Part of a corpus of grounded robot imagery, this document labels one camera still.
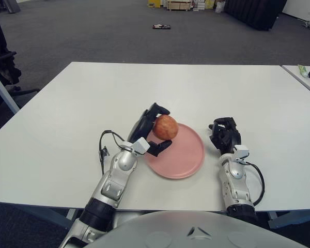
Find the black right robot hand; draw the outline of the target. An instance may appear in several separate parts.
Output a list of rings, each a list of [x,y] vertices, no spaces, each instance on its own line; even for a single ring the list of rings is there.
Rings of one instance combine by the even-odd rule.
[[[236,126],[232,117],[215,119],[213,124],[209,125],[210,140],[221,155],[234,153],[235,145],[241,145],[241,135]]]

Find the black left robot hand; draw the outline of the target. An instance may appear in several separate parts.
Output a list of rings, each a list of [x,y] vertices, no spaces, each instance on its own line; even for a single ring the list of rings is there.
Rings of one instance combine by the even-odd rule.
[[[157,105],[156,103],[154,103],[150,109],[146,109],[142,113],[140,119],[133,126],[128,136],[128,142],[134,143],[141,137],[146,140],[148,134],[152,131],[152,128],[154,127],[155,121],[159,114],[169,115],[170,111],[162,106]],[[153,141],[149,141],[147,144],[149,145],[147,153],[157,157],[159,153],[163,152],[172,144],[172,140],[163,141],[159,144],[156,144]]]

